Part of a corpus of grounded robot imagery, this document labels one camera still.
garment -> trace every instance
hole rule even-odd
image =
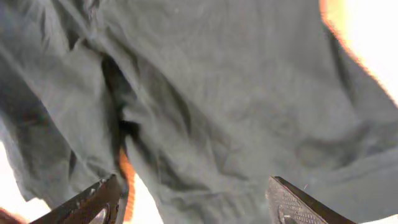
[[[396,213],[398,111],[315,0],[0,1],[2,140],[52,208],[115,173],[164,223],[269,223],[279,175],[355,222]]]

crumpled fabric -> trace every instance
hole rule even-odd
[[[0,1],[1,139],[52,208],[119,148],[164,223],[269,223],[279,175],[355,222],[396,213],[398,111],[315,0]]]

dark gray fabric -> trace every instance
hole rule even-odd
[[[356,222],[396,213],[398,111],[317,1],[0,2],[26,198],[120,174],[123,145],[165,223],[267,223],[270,175]]]

gray cloth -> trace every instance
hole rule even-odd
[[[0,115],[55,207],[120,145],[164,223],[269,223],[279,175],[356,222],[397,213],[398,111],[316,0],[0,1]]]

